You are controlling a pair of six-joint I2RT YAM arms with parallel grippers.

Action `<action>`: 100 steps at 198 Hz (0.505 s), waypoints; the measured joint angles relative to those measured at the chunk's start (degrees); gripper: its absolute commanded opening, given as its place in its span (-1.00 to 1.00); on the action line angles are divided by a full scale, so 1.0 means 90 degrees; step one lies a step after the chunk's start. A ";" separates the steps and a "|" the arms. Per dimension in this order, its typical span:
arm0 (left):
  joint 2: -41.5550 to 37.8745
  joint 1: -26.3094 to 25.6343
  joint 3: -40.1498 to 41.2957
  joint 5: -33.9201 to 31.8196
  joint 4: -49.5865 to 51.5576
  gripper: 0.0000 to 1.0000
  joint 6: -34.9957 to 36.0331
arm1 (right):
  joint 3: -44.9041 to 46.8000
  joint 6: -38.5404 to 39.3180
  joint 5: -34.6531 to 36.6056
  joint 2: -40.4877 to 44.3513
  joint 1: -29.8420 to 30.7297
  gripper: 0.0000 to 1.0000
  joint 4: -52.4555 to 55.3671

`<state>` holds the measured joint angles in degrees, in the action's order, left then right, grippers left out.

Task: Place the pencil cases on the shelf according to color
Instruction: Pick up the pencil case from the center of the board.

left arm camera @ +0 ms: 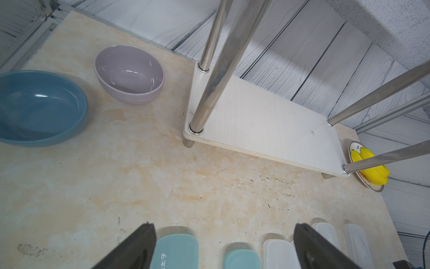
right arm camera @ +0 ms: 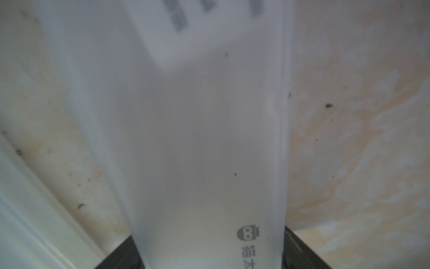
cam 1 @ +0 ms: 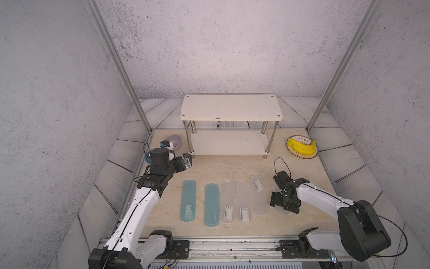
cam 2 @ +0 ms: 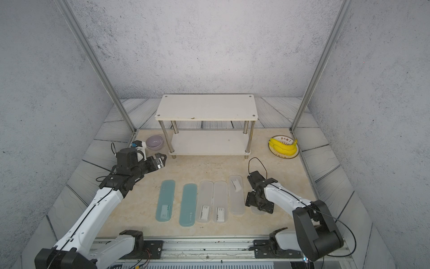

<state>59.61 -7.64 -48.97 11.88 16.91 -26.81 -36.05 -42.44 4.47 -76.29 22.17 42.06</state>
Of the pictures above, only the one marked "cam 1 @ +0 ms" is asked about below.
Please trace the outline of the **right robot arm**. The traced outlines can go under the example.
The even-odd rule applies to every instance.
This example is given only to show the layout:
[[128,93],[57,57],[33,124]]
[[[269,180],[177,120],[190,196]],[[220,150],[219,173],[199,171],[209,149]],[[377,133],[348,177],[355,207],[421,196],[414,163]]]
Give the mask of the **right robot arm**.
[[272,193],[272,207],[299,214],[306,202],[338,222],[337,232],[317,228],[301,232],[298,248],[303,257],[315,256],[318,251],[342,251],[363,262],[391,246],[391,238],[369,202],[338,197],[307,179],[292,179],[285,171],[275,173],[273,179],[280,191]]

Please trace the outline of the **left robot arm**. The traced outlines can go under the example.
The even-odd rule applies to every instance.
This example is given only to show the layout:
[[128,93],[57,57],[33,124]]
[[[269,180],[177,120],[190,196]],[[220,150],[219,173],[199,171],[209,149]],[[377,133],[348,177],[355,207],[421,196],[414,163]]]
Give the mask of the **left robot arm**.
[[122,222],[103,248],[95,248],[88,258],[91,269],[145,269],[158,256],[172,250],[172,234],[155,230],[139,244],[151,211],[159,202],[174,174],[192,167],[193,157],[177,156],[169,147],[153,149],[151,163],[137,178],[134,197]]

